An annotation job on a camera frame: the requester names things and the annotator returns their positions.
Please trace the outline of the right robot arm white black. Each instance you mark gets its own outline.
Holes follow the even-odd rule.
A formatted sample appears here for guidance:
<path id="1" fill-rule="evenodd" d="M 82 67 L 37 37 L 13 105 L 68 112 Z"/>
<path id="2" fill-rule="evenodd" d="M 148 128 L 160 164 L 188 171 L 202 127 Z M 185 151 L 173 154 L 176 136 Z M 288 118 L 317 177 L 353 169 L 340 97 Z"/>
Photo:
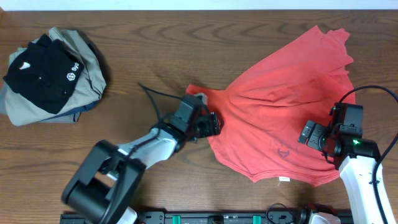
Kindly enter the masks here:
<path id="1" fill-rule="evenodd" d="M 348 193 L 355 223 L 395 223 L 382 175 L 382 155 L 376 142 L 363 139 L 360 119 L 326 127 L 307 121 L 298 141 L 333 158 Z"/>

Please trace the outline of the red t-shirt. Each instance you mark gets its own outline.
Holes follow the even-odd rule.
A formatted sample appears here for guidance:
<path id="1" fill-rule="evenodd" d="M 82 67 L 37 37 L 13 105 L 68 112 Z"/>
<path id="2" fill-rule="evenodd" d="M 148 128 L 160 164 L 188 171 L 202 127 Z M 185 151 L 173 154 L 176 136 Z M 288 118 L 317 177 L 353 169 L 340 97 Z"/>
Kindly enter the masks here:
<path id="1" fill-rule="evenodd" d="M 253 182 L 288 177 L 319 186 L 337 179 L 335 167 L 298 139 L 307 121 L 328 124 L 337 101 L 355 101 L 345 69 L 353 62 L 348 38 L 343 29 L 313 27 L 224 90 L 189 85 L 187 93 L 205 94 L 224 122 L 208 140 L 216 159 Z"/>

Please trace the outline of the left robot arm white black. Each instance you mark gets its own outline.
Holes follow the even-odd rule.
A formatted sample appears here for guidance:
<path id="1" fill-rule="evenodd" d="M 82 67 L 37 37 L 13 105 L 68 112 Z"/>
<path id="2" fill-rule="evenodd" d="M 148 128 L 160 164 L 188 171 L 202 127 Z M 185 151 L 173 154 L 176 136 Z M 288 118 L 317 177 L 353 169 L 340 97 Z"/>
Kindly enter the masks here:
<path id="1" fill-rule="evenodd" d="M 130 201 L 144 172 L 189 141 L 219 135 L 222 127 L 215 113 L 176 112 L 159 118 L 135 141 L 97 142 L 62 192 L 62 202 L 90 223 L 135 223 L 138 214 Z"/>

